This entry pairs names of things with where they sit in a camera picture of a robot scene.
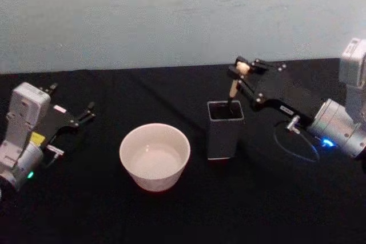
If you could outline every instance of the cable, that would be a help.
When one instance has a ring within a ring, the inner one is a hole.
[[[308,161],[308,162],[318,162],[320,160],[320,156],[319,156],[319,153],[318,151],[316,150],[316,148],[314,147],[314,145],[300,132],[299,136],[310,146],[310,148],[312,149],[312,151],[314,152],[314,156],[316,159],[310,159],[310,158],[307,158],[307,157],[303,157],[302,155],[299,155],[299,154],[296,154],[288,149],[286,149],[278,140],[277,138],[277,134],[276,134],[276,130],[277,130],[277,127],[278,125],[282,124],[282,123],[288,123],[287,121],[281,121],[279,123],[277,123],[275,126],[274,126],[274,131],[273,131],[273,138],[274,138],[274,141],[276,141],[276,144],[281,148],[283,149],[286,153],[292,155],[293,157],[297,157],[297,158],[300,158],[301,160],[304,160],[304,161]]]

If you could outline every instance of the black table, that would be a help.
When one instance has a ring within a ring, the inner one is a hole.
[[[305,87],[344,104],[338,59],[293,61]],[[241,98],[245,126],[237,157],[211,163],[205,155],[206,102],[225,100],[227,65],[133,70],[81,70],[0,76],[0,133],[11,90],[22,81],[59,83],[52,102],[80,113],[96,102],[96,120],[76,136],[60,137],[64,157],[38,170],[16,206],[0,218],[4,243],[362,243],[366,176],[337,150],[308,163],[273,140],[274,110],[252,112]],[[121,166],[118,148],[135,127],[152,122],[182,130],[190,160],[178,183],[162,194],[141,190]],[[306,154],[296,137],[292,146]]]

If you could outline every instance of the green led light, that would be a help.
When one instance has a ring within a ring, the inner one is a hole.
[[[34,172],[32,172],[32,171],[31,171],[31,172],[29,173],[29,175],[28,175],[28,177],[27,177],[27,178],[28,178],[28,179],[32,178],[33,174],[34,174]]]

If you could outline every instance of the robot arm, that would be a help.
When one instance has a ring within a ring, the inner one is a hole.
[[[50,95],[56,85],[41,90],[23,83],[13,90],[7,120],[5,140],[0,145],[0,201],[10,198],[32,175],[45,156],[54,153],[52,164],[63,151],[52,146],[57,135],[77,130],[96,115],[94,103],[78,117],[66,109],[51,105]]]
[[[236,90],[249,99],[253,110],[272,107],[291,119],[287,130],[299,133],[300,126],[315,137],[330,139],[346,155],[360,158],[366,148],[365,55],[366,40],[353,39],[340,61],[339,79],[347,85],[346,107],[299,86],[287,72],[290,62],[273,65],[238,57],[228,75],[234,79]]]

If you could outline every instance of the light blue wall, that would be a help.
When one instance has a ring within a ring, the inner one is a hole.
[[[0,70],[338,57],[366,0],[0,0]]]

